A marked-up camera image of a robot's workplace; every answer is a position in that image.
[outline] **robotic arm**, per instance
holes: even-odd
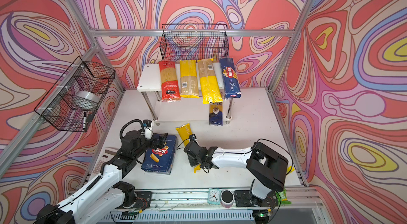
[[[198,145],[193,134],[190,135],[190,142],[184,152],[187,153],[191,166],[200,164],[202,169],[247,168],[256,178],[250,190],[254,202],[264,200],[272,190],[284,190],[288,160],[259,141],[246,149],[227,150],[218,147],[206,149]]]
[[[140,123],[141,130],[132,130],[123,136],[125,128],[135,122]],[[121,180],[148,148],[164,147],[168,133],[153,134],[151,128],[150,120],[131,120],[125,124],[120,130],[122,146],[111,160],[102,165],[100,174],[56,206],[44,206],[38,212],[36,223],[94,224],[106,212],[119,206],[134,206],[134,186]]]

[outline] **red pasta package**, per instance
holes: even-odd
[[[174,62],[160,61],[162,101],[174,102],[181,100],[180,89]]]

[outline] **clock face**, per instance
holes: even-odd
[[[220,201],[220,192],[218,190],[210,190],[208,200],[211,202],[219,202]]]

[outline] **barilla logo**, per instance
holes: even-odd
[[[162,154],[162,155],[164,155],[164,154],[167,154],[168,150],[165,150],[165,149],[155,149],[155,150],[152,150],[152,152],[155,153],[155,154]]]
[[[225,77],[237,79],[237,74],[231,67],[224,67],[224,69],[222,69],[222,73]]]

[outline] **black lid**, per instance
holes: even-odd
[[[233,194],[230,191],[222,191],[221,197],[225,203],[233,202]]]

